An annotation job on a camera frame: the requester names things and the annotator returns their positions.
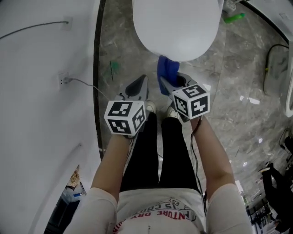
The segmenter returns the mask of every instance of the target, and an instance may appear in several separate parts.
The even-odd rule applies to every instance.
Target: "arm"
[[[198,118],[192,119],[190,122],[194,130]],[[235,179],[229,158],[205,117],[195,133],[195,140],[206,175],[207,199],[210,200],[218,188],[225,184],[235,184]]]
[[[110,139],[105,156],[92,181],[92,188],[102,189],[113,195],[118,201],[127,161],[130,140],[121,135],[113,135]]]

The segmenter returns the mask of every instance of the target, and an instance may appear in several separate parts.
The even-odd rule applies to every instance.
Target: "marble floor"
[[[264,195],[258,173],[263,163],[272,161],[277,169],[284,171],[288,154],[279,147],[278,140],[284,128],[291,125],[291,120],[282,114],[278,99],[264,95],[262,90],[266,53],[271,45],[285,42],[243,5],[238,4],[236,12],[245,13],[245,18],[231,24],[221,19],[216,39],[208,51],[198,59],[181,63],[179,71],[210,86],[211,112],[206,117],[230,158],[235,179],[240,181],[250,202]],[[146,74],[149,99],[155,102],[158,116],[163,116],[169,101],[161,95],[157,83],[158,56],[147,51],[136,35],[131,0],[106,1],[99,60],[99,88],[106,96],[113,99],[120,85]],[[107,100],[100,95],[104,148],[110,138],[103,119],[106,106]],[[190,150],[189,123],[183,125],[183,133]],[[158,153],[163,155],[160,130],[157,140]],[[198,175],[205,190],[201,163]]]

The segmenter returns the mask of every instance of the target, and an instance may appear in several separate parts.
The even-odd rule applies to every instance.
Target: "white round object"
[[[217,0],[133,0],[133,22],[144,46],[174,61],[208,50],[218,31]]]

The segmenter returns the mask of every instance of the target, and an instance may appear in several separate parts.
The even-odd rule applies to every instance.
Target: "person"
[[[124,176],[130,140],[113,135],[92,188],[65,234],[252,233],[228,156],[207,119],[203,117],[195,133],[206,175],[209,206],[205,217],[178,113],[169,107],[161,124],[159,180],[156,107],[147,101],[146,109],[150,114],[143,132],[138,133]],[[198,118],[190,121],[193,130],[198,122]]]
[[[277,213],[275,220],[276,231],[285,232],[290,228],[290,233],[293,233],[291,228],[293,193],[290,186],[281,173],[274,168],[273,163],[268,163],[266,168],[261,170],[261,173],[266,199]],[[276,188],[273,186],[272,177],[276,181]]]

